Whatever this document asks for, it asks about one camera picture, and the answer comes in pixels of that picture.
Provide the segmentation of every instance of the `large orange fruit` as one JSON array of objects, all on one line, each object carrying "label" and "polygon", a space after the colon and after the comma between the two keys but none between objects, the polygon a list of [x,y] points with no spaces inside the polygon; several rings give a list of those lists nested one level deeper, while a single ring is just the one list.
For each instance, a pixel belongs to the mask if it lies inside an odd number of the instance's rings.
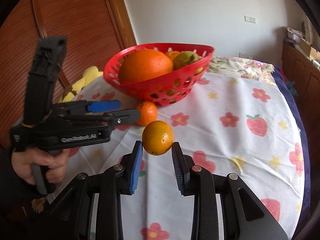
[{"label": "large orange fruit", "polygon": [[165,154],[173,144],[173,131],[170,125],[163,121],[153,121],[142,133],[142,146],[152,155]]},{"label": "large orange fruit", "polygon": [[174,60],[175,57],[177,57],[181,52],[179,51],[168,51],[166,52],[165,54],[171,59],[171,60]]},{"label": "large orange fruit", "polygon": [[136,105],[136,108],[141,113],[140,119],[137,121],[138,125],[147,126],[157,119],[158,110],[154,103],[150,101],[142,101]]},{"label": "large orange fruit", "polygon": [[156,78],[171,71],[173,71],[173,61],[164,53],[153,49],[142,49],[124,60],[118,77],[121,85],[129,85]]}]

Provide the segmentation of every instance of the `cardboard box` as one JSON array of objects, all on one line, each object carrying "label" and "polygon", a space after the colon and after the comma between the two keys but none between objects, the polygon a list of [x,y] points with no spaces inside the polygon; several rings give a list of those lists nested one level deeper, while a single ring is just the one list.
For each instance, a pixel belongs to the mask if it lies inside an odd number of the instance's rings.
[{"label": "cardboard box", "polygon": [[310,42],[305,39],[301,39],[299,46],[309,57],[320,60],[320,52],[314,49]]}]

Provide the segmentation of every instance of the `yellow plush toy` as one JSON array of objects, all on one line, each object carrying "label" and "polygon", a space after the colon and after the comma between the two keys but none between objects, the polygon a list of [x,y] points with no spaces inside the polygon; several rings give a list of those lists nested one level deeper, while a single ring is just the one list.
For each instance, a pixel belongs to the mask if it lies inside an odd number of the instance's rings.
[{"label": "yellow plush toy", "polygon": [[102,76],[103,71],[99,71],[96,66],[87,68],[83,74],[82,78],[79,79],[73,85],[66,87],[63,96],[60,98],[59,103],[70,102],[85,86],[95,80],[97,77]]}]

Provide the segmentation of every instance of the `black sleeve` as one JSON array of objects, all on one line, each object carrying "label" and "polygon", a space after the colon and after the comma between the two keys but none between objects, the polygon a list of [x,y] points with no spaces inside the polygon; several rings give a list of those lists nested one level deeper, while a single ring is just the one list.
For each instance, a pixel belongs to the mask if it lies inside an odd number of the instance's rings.
[{"label": "black sleeve", "polygon": [[11,166],[12,148],[0,153],[0,215],[6,214],[25,201],[41,198],[36,186],[18,177]]}]

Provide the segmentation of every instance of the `human hand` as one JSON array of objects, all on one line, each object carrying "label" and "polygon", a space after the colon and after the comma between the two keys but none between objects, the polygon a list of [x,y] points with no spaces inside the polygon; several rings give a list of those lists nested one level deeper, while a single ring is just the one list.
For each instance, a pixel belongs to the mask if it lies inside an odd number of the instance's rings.
[{"label": "human hand", "polygon": [[66,174],[70,149],[64,149],[60,154],[52,156],[38,148],[28,148],[24,152],[12,152],[11,165],[14,172],[27,183],[35,185],[31,164],[49,166],[46,178],[49,183],[60,183]]}]

